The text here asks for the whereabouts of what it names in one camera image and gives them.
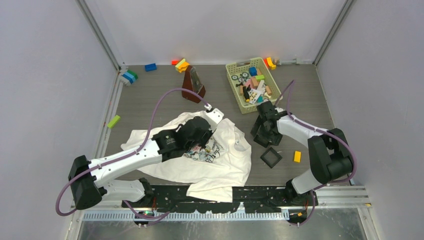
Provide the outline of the white floral t-shirt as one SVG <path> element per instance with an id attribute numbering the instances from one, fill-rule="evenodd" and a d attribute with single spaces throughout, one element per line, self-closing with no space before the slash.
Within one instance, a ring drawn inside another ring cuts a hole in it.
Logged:
<path id="1" fill-rule="evenodd" d="M 217 126 L 205 147 L 194 147 L 181 157 L 139 168 L 149 176 L 189 184 L 195 196 L 209 196 L 211 192 L 226 192 L 232 187 L 243 187 L 249 177 L 252 147 L 245 134 L 228 118 Z"/>

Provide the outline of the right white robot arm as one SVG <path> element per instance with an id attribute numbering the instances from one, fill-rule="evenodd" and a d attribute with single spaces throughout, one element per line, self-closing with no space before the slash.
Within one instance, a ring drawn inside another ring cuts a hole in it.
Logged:
<path id="1" fill-rule="evenodd" d="M 309 125 L 270 101 L 256 109 L 258 117 L 250 132 L 256 143 L 264 148 L 277 146 L 287 136 L 308 149 L 310 168 L 289 180 L 284 189 L 291 205 L 299 205 L 309 191 L 355 171 L 354 156 L 342 130 Z"/>

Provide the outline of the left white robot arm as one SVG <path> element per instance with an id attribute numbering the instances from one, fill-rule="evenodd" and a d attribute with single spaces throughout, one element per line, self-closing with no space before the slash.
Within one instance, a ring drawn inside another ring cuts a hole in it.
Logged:
<path id="1" fill-rule="evenodd" d="M 203 147 L 213 132 L 205 118 L 196 116 L 177 128 L 159 131 L 141 146 L 102 159 L 88 160 L 85 155 L 78 156 L 68 175 L 75 208 L 85 210 L 101 201 L 118 198 L 148 207 L 154 197 L 145 188 L 145 182 L 117 178 L 142 167 L 179 158 L 193 147 Z"/>

